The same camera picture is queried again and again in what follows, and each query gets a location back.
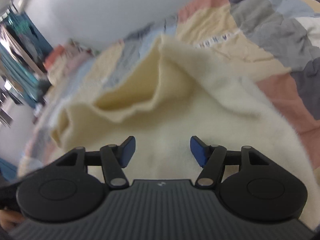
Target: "person's hand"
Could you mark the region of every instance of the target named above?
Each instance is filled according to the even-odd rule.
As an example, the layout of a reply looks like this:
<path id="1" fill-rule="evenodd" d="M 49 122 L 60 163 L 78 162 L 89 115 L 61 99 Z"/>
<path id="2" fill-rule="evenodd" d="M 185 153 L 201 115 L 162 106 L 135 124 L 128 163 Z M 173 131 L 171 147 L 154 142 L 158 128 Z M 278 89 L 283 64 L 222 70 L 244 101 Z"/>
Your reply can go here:
<path id="1" fill-rule="evenodd" d="M 24 220 L 25 218 L 19 212 L 0 210 L 0 226 L 7 232 L 17 224 L 21 224 Z"/>

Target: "silver screw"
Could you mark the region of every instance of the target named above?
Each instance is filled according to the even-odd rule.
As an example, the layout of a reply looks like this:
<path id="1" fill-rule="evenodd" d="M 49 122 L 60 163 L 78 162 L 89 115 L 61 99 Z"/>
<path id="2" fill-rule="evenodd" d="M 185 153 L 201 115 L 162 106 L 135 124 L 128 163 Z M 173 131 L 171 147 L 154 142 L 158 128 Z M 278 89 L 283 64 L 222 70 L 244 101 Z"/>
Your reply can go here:
<path id="1" fill-rule="evenodd" d="M 121 186 L 123 186 L 124 184 L 126 184 L 126 180 L 125 179 L 123 179 L 123 178 L 115 178 L 115 179 L 112 179 L 111 181 L 110 181 L 110 183 L 111 183 L 111 185 L 112 186 L 115 186 L 115 187 L 121 187 Z"/>
<path id="2" fill-rule="evenodd" d="M 200 186 L 210 186 L 213 184 L 213 180 L 209 178 L 201 178 L 201 179 L 198 179 L 198 184 Z"/>

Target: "gray wall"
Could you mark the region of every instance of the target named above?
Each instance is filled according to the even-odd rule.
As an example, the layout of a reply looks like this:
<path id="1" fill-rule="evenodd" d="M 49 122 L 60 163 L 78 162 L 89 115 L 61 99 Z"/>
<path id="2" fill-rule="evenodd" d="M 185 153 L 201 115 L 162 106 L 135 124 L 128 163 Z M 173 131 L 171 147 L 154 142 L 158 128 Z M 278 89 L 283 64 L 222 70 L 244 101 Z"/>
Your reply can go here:
<path id="1" fill-rule="evenodd" d="M 32 136 L 33 109 L 28 105 L 13 104 L 7 113 L 13 121 L 10 128 L 0 126 L 0 158 L 17 166 L 25 145 Z"/>
<path id="2" fill-rule="evenodd" d="M 29 0 L 26 12 L 52 46 L 74 38 L 97 49 L 190 0 Z"/>

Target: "ribbed gray panel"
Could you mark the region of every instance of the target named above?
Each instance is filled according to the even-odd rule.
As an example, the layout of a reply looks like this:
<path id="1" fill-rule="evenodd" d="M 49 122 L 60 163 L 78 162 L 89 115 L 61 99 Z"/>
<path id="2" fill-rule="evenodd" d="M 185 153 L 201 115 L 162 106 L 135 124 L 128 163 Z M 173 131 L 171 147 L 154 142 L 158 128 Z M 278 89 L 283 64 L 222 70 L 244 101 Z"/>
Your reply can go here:
<path id="1" fill-rule="evenodd" d="M 83 219 L 52 225 L 28 220 L 11 235 L 16 240 L 306 240 L 313 233 L 297 220 L 276 225 L 242 220 L 212 191 L 195 189 L 189 180 L 136 180 L 111 192 Z"/>

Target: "cream blanket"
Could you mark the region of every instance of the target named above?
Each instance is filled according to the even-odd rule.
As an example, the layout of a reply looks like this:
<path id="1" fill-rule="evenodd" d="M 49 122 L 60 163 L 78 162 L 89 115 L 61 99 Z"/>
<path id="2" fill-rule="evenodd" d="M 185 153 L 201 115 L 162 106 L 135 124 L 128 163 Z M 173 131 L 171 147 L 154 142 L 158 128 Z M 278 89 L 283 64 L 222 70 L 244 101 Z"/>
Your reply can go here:
<path id="1" fill-rule="evenodd" d="M 306 185 L 300 218 L 312 229 L 319 224 L 319 189 L 295 131 L 252 81 L 235 76 L 210 50 L 160 36 L 119 86 L 81 95 L 52 131 L 64 150 L 98 150 L 133 135 L 136 153 L 124 170 L 129 180 L 195 180 L 201 168 L 189 149 L 192 135 L 229 150 L 251 145 Z"/>

